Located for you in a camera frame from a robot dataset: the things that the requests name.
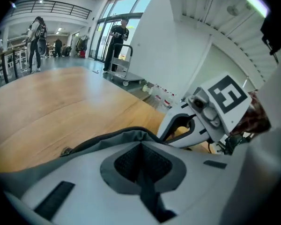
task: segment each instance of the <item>ceiling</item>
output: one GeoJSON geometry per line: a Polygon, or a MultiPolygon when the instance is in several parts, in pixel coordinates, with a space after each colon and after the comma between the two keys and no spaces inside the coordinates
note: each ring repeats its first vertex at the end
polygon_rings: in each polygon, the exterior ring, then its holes
{"type": "Polygon", "coordinates": [[[261,40],[264,18],[246,0],[182,0],[182,14],[209,25],[232,40],[264,81],[275,70],[277,63],[261,40]],[[228,6],[234,6],[236,16],[228,13],[228,6]]]}
{"type": "MultiPolygon", "coordinates": [[[[31,23],[32,22],[23,22],[9,26],[8,39],[24,36],[31,23]]],[[[49,34],[55,34],[58,28],[62,28],[62,30],[60,31],[61,33],[73,33],[81,29],[81,25],[69,22],[45,21],[45,23],[49,34]]]]}

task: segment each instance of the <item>trolley handle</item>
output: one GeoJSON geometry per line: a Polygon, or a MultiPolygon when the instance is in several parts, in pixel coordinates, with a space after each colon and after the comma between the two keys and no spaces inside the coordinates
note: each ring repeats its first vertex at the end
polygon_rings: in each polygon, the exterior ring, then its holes
{"type": "Polygon", "coordinates": [[[115,46],[125,46],[125,47],[130,47],[130,49],[131,49],[131,52],[130,52],[130,57],[132,57],[132,54],[133,54],[133,48],[132,48],[130,45],[121,44],[121,43],[116,43],[116,44],[113,46],[113,50],[115,49],[115,46]]]}

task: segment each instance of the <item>gray floor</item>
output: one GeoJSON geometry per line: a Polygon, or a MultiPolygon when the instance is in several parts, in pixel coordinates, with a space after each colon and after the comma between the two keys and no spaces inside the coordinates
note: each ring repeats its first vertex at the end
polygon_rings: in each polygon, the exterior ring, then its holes
{"type": "MultiPolygon", "coordinates": [[[[57,69],[57,68],[85,67],[91,71],[94,71],[98,76],[102,76],[106,80],[109,80],[113,84],[119,86],[120,88],[128,92],[137,90],[142,86],[138,82],[129,82],[128,86],[125,87],[121,79],[114,77],[113,80],[111,80],[111,76],[109,74],[103,74],[104,64],[91,59],[81,59],[81,58],[71,58],[71,57],[46,58],[41,60],[41,64],[42,64],[41,65],[42,72],[46,70],[57,69]]],[[[15,80],[14,69],[9,68],[8,73],[9,73],[9,79],[8,79],[9,82],[14,81],[15,80]]],[[[18,72],[18,74],[20,77],[19,79],[21,79],[21,77],[23,76],[29,75],[28,72],[21,73],[20,71],[18,72]]],[[[1,80],[0,87],[4,85],[5,85],[4,80],[1,80]]]]}

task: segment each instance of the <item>hand cart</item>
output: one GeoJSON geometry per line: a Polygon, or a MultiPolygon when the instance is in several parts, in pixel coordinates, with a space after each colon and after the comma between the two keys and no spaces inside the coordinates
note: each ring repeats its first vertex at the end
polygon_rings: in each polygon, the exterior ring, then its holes
{"type": "Polygon", "coordinates": [[[111,76],[117,76],[119,77],[120,79],[123,80],[123,85],[124,86],[128,86],[129,82],[130,81],[139,81],[139,84],[141,84],[141,81],[143,81],[144,79],[141,78],[140,76],[137,76],[133,73],[129,73],[129,67],[130,67],[130,62],[131,62],[131,58],[132,58],[132,54],[133,54],[133,48],[130,46],[130,45],[124,45],[124,44],[120,44],[120,43],[116,43],[114,46],[113,46],[113,51],[112,51],[112,58],[111,58],[111,63],[109,65],[109,68],[108,68],[108,73],[111,75],[111,76]],[[122,59],[119,59],[119,58],[114,58],[114,50],[115,50],[115,47],[116,46],[126,46],[126,47],[130,47],[130,60],[129,61],[126,61],[126,60],[122,60],[122,59]],[[115,64],[115,65],[118,65],[124,69],[126,69],[126,71],[121,71],[121,72],[113,72],[111,69],[112,69],[112,65],[115,64]]]}

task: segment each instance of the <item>railing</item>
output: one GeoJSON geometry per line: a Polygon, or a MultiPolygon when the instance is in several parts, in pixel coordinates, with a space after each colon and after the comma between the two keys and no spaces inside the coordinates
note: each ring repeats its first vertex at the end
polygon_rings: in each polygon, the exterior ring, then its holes
{"type": "Polygon", "coordinates": [[[51,0],[43,0],[42,2],[39,0],[27,0],[16,3],[15,7],[9,10],[6,17],[37,12],[59,13],[87,19],[91,13],[91,10],[80,6],[51,0]]]}

